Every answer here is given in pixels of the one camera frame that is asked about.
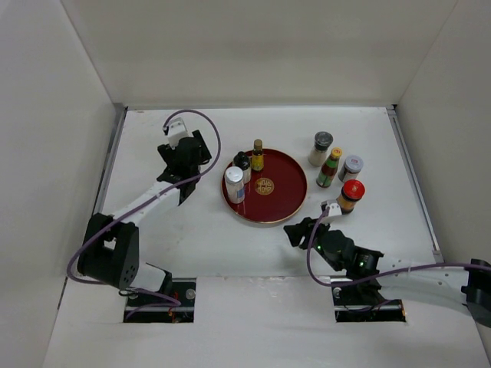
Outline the white jar silver lid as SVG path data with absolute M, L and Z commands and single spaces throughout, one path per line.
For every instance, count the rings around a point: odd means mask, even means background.
M 230 166 L 224 174 L 228 200 L 233 204 L 242 203 L 245 198 L 243 171 L 237 166 Z

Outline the white jar black pump lid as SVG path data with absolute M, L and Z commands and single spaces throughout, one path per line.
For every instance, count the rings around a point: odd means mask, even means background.
M 237 166 L 242 170 L 243 183 L 244 184 L 249 183 L 252 176 L 251 160 L 249 156 L 245 152 L 239 151 L 234 156 L 232 163 L 234 166 Z

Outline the jar with red lid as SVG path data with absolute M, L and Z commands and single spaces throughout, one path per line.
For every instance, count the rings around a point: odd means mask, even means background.
M 364 184 L 357 179 L 350 179 L 344 183 L 340 195 L 336 198 L 343 215 L 353 212 L 356 204 L 363 198 L 366 189 Z

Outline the small yellow label bottle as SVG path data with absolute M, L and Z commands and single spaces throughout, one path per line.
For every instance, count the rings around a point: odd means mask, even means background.
M 261 172 L 264 168 L 263 143 L 261 139 L 254 140 L 251 167 L 255 172 Z

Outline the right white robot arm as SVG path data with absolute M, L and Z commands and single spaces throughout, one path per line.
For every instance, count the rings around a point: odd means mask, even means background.
M 476 323 L 490 326 L 487 261 L 417 264 L 390 258 L 357 246 L 342 231 L 310 217 L 283 229 L 292 247 L 316 252 L 333 270 L 345 273 L 344 281 L 313 278 L 321 286 L 338 290 L 342 300 L 352 297 L 369 309 L 385 301 L 418 301 L 468 314 Z

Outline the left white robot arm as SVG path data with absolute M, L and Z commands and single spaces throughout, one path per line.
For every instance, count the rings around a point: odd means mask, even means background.
M 172 297 L 166 282 L 170 273 L 140 260 L 140 224 L 152 213 L 168 212 L 193 194 L 202 177 L 201 166 L 212 159 L 201 132 L 183 124 L 164 130 L 167 144 L 157 148 L 166 167 L 139 198 L 113 215 L 96 213 L 87 224 L 84 243 L 68 266 L 86 282 L 105 284 L 119 291 L 144 289 L 149 300 L 161 306 Z

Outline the round red lacquer tray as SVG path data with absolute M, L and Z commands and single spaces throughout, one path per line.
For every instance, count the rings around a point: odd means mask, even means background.
M 237 216 L 255 223 L 275 224 L 291 218 L 302 207 L 308 192 L 308 180 L 300 164 L 276 149 L 264 148 L 265 167 L 252 172 L 244 185 L 243 202 L 229 200 L 226 181 L 221 183 L 222 197 Z

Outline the sauce bottle yellow cap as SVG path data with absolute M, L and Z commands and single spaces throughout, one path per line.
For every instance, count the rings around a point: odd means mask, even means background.
M 332 184 L 334 177 L 338 171 L 338 165 L 342 153 L 343 151 L 341 148 L 333 148 L 328 158 L 321 166 L 318 177 L 316 179 L 317 185 L 321 188 L 328 188 Z

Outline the jar silver lid red label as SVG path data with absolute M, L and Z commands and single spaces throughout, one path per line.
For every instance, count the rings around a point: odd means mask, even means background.
M 346 157 L 341 171 L 338 174 L 338 178 L 342 182 L 356 179 L 358 174 L 364 167 L 364 161 L 360 156 L 349 155 Z

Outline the grinder jar grey lid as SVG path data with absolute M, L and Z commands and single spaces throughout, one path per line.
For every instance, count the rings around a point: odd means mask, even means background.
M 312 166 L 319 167 L 328 156 L 328 149 L 333 143 L 333 136 L 326 131 L 319 131 L 314 136 L 314 146 L 308 155 L 308 161 Z

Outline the left aluminium table rail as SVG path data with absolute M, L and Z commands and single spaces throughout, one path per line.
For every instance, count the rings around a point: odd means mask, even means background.
M 122 129 L 124 127 L 124 122 L 126 120 L 126 115 L 128 111 L 128 106 L 125 106 L 123 103 L 115 103 L 114 104 L 114 109 L 115 109 L 115 119 L 114 119 L 114 125 L 111 130 L 111 135 L 107 147 L 107 152 L 106 156 L 104 159 L 104 165 L 103 169 L 101 172 L 101 177 L 100 177 L 100 182 L 97 188 L 97 193 L 95 197 L 95 202 L 94 202 L 94 207 L 93 207 L 93 215 L 98 213 L 103 207 L 104 207 L 104 202 L 106 199 L 107 195 L 107 188 L 109 185 L 110 181 L 110 176 L 114 167 L 114 160 L 116 157 L 117 153 L 117 148 L 120 142 L 120 137 L 122 134 Z M 74 263 L 72 264 L 71 267 L 71 272 L 73 274 L 73 278 L 71 279 L 72 281 L 75 281 L 77 278 L 77 283 L 80 284 L 100 284 L 99 281 L 93 281 L 93 280 L 88 280 L 85 278 L 81 277 L 81 274 L 77 270 L 77 260 L 78 257 L 81 255 L 82 248 L 85 245 L 85 241 L 82 242 L 82 246 L 80 249 L 77 250 L 78 255 L 74 256 Z

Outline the aluminium table rail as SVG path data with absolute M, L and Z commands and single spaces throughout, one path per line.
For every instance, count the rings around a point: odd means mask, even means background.
M 438 242 L 436 232 L 434 231 L 433 223 L 430 219 L 430 214 L 427 210 L 427 205 L 425 203 L 423 193 L 421 191 L 417 174 L 415 172 L 414 165 L 412 163 L 410 153 L 407 148 L 407 144 L 405 142 L 402 129 L 400 127 L 400 122 L 398 120 L 396 107 L 397 107 L 396 105 L 389 105 L 388 107 L 386 107 L 390 125 L 392 126 L 392 130 L 394 131 L 394 136 L 397 141 L 400 154 L 403 158 L 404 166 L 406 168 L 406 172 L 409 177 L 415 199 L 417 200 L 418 209 L 420 211 L 421 216 L 423 217 L 424 223 L 427 228 L 427 233 L 431 239 L 433 257 L 435 258 L 436 261 L 443 262 L 444 257 L 442 255 L 440 244 Z
M 114 160 L 116 157 L 117 153 L 117 148 L 120 142 L 120 137 L 122 134 L 122 129 L 124 127 L 124 122 L 126 120 L 126 115 L 128 111 L 128 106 L 125 106 L 123 103 L 115 103 L 114 104 L 114 109 L 115 109 L 115 119 L 114 119 L 114 125 L 111 130 L 111 135 L 107 147 L 107 152 L 106 156 L 104 159 L 104 165 L 103 169 L 101 172 L 101 177 L 100 177 L 100 182 L 97 188 L 97 193 L 95 197 L 95 202 L 94 202 L 94 207 L 93 207 L 93 215 L 98 213 L 103 207 L 104 207 L 104 202 L 106 199 L 107 195 L 107 188 L 109 185 L 110 181 L 110 176 L 114 167 Z M 82 242 L 82 246 L 80 249 L 77 250 L 78 255 L 74 256 L 74 263 L 72 264 L 71 267 L 71 272 L 73 274 L 73 278 L 71 279 L 72 281 L 75 281 L 77 278 L 77 283 L 80 284 L 100 284 L 99 281 L 93 281 L 93 280 L 88 280 L 85 278 L 81 277 L 81 274 L 77 270 L 77 260 L 78 257 L 81 255 L 82 248 L 85 245 L 85 241 Z

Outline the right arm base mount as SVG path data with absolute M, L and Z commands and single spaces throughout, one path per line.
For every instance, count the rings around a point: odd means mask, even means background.
M 335 282 L 331 289 L 338 323 L 406 322 L 402 301 L 384 298 L 376 281 L 350 286 L 343 283 Z

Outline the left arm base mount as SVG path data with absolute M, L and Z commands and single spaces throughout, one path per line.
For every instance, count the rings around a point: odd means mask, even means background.
M 180 302 L 137 291 L 121 291 L 126 298 L 124 323 L 135 324 L 187 324 L 194 321 L 196 279 L 174 278 L 169 297 Z

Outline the right aluminium table rail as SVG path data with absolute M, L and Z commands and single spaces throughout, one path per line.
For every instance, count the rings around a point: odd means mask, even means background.
M 406 172 L 409 177 L 415 199 L 417 200 L 418 209 L 420 211 L 421 216 L 423 217 L 424 223 L 427 228 L 427 233 L 431 239 L 433 257 L 435 258 L 436 261 L 443 262 L 444 257 L 442 255 L 440 244 L 438 242 L 436 232 L 434 231 L 433 223 L 430 219 L 430 214 L 427 210 L 427 205 L 425 203 L 423 193 L 421 191 L 417 174 L 415 172 L 414 165 L 412 163 L 410 153 L 407 148 L 407 144 L 405 142 L 402 129 L 400 127 L 400 122 L 398 120 L 396 107 L 397 107 L 396 105 L 389 105 L 388 107 L 386 107 L 390 125 L 392 126 L 392 130 L 394 131 L 394 136 L 397 141 L 400 154 L 403 158 L 404 166 L 406 168 Z

